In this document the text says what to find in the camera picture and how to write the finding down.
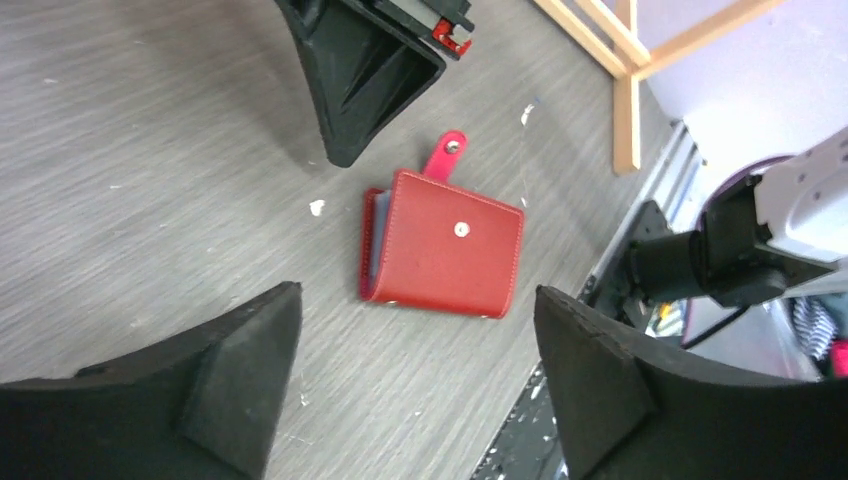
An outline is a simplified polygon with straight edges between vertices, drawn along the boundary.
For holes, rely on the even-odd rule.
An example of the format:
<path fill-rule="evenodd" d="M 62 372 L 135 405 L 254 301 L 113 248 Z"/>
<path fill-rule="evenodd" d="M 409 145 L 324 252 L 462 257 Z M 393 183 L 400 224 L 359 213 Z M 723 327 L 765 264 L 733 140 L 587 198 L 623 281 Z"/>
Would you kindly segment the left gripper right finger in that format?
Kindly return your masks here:
<path fill-rule="evenodd" d="M 803 382 L 623 341 L 655 405 L 608 460 L 617 479 L 843 479 L 847 383 Z"/>

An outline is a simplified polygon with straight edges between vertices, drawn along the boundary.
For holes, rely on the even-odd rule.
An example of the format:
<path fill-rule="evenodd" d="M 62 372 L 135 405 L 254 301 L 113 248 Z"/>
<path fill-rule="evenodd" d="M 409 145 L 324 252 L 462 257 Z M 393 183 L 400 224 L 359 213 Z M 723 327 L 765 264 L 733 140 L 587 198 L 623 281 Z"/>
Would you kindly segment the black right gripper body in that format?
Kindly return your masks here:
<path fill-rule="evenodd" d="M 475 25 L 467 17 L 468 0 L 375 0 L 372 5 L 453 60 L 472 45 Z"/>

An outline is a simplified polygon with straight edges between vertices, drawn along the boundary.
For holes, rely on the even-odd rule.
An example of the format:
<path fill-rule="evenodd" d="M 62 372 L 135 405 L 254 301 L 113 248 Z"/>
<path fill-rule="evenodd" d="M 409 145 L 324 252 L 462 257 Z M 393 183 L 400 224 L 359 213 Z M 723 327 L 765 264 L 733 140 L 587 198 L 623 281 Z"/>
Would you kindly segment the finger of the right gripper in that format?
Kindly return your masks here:
<path fill-rule="evenodd" d="M 337 167 L 350 167 L 446 68 L 369 1 L 276 4 L 295 42 L 327 159 Z"/>

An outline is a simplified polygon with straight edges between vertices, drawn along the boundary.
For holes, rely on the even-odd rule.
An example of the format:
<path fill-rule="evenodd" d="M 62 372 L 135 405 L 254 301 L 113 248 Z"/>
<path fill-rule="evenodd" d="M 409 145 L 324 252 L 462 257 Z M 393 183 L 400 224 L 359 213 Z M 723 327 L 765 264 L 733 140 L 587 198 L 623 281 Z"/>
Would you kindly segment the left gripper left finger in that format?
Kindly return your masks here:
<path fill-rule="evenodd" d="M 260 479 L 302 326 L 283 282 L 63 379 L 1 387 L 5 479 Z"/>

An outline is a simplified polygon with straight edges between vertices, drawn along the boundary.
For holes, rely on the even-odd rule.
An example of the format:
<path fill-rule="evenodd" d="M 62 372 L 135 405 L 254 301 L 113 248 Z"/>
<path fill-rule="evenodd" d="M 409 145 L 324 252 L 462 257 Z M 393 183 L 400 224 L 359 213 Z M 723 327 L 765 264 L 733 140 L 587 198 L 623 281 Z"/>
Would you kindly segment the red leather card holder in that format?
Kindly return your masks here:
<path fill-rule="evenodd" d="M 366 302 L 500 319 L 512 304 L 521 209 L 449 178 L 467 147 L 445 132 L 422 171 L 364 194 L 359 295 Z"/>

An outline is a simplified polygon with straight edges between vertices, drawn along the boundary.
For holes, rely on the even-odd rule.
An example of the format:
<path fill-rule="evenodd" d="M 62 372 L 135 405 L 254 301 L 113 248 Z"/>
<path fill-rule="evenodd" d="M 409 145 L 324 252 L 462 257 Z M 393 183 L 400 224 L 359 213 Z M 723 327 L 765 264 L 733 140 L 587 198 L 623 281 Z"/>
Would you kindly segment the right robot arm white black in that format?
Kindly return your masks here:
<path fill-rule="evenodd" d="M 470 47 L 466 1 L 282 1 L 331 164 L 347 168 L 370 141 Z M 524 216 L 452 185 L 467 144 L 451 130 L 421 172 L 400 170 L 365 195 L 360 294 L 366 301 L 503 317 L 517 278 Z M 745 179 L 704 226 L 624 251 L 625 288 L 649 300 L 706 295 L 725 306 L 770 300 L 830 272 L 768 245 Z"/>

